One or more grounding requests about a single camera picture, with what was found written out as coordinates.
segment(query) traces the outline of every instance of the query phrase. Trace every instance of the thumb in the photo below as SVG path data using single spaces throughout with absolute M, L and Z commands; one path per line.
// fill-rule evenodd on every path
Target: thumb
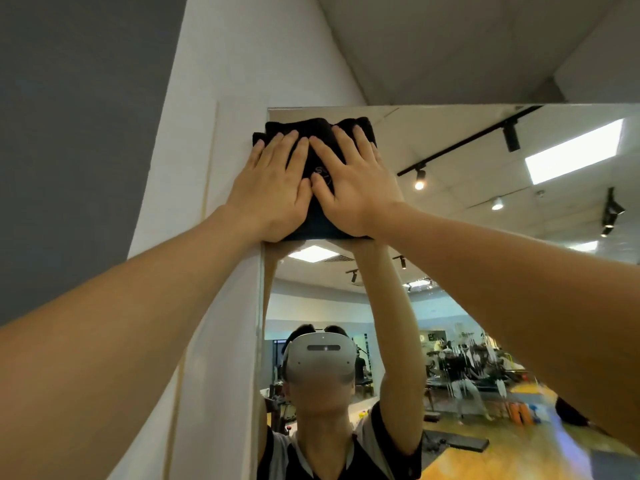
M 311 183 L 312 190 L 316 199 L 320 202 L 320 206 L 322 206 L 322 210 L 326 214 L 329 209 L 335 203 L 335 197 L 333 196 L 329 187 L 327 187 L 324 178 L 322 178 L 318 173 L 313 173 L 311 175 Z
M 300 180 L 300 185 L 298 186 L 298 197 L 296 199 L 296 209 L 299 209 L 301 213 L 305 216 L 307 215 L 307 211 L 309 209 L 309 202 L 311 202 L 311 182 L 308 178 L 303 178 Z

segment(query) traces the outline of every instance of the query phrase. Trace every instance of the orange object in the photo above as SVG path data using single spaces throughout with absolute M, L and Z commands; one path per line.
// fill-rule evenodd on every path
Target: orange object
M 511 420 L 516 424 L 522 424 L 520 419 L 520 408 L 517 403 L 509 403 L 509 411 L 511 412 Z
M 520 415 L 522 416 L 522 422 L 528 426 L 533 425 L 533 419 L 531 418 L 531 412 L 528 405 L 520 403 Z

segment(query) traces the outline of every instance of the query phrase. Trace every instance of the white vr headset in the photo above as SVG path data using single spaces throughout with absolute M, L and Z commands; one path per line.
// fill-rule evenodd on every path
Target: white vr headset
M 313 372 L 331 372 L 343 382 L 355 377 L 358 348 L 352 339 L 341 333 L 317 331 L 292 340 L 284 350 L 287 381 L 300 382 Z

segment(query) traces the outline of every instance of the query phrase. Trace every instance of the white ceiling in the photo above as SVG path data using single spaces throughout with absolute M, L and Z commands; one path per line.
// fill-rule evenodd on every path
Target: white ceiling
M 272 110 L 281 122 L 367 116 L 386 165 L 398 172 L 516 112 L 508 105 L 448 105 Z M 625 119 L 618 155 L 533 186 L 524 158 L 613 120 Z M 563 245 L 600 240 L 597 254 L 640 260 L 640 105 L 548 105 L 519 120 L 521 149 L 509 153 L 501 131 L 448 153 L 427 165 L 427 187 L 413 188 L 415 172 L 399 177 L 407 202 L 418 209 L 473 224 L 517 232 Z M 607 188 L 627 208 L 613 233 L 600 238 Z M 504 209 L 487 202 L 504 196 Z M 324 247 L 341 251 L 332 243 Z M 284 259 L 277 277 L 314 285 L 364 291 L 345 272 L 353 262 L 309 264 Z M 408 263 L 404 282 L 424 274 Z
M 616 1 L 319 0 L 370 104 L 530 102 Z

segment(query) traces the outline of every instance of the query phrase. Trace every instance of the black hair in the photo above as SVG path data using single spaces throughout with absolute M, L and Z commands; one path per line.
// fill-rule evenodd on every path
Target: black hair
M 327 333 L 340 333 L 345 337 L 348 337 L 347 332 L 338 326 L 338 325 L 329 325 L 324 327 L 324 331 Z M 287 349 L 287 346 L 292 343 L 295 339 L 297 339 L 300 335 L 306 335 L 308 333 L 315 333 L 316 327 L 314 327 L 311 323 L 305 323 L 304 325 L 300 325 L 297 329 L 291 332 L 289 338 L 284 342 L 282 346 L 282 353 Z M 282 363 L 282 379 L 287 380 L 287 360 L 285 359 Z

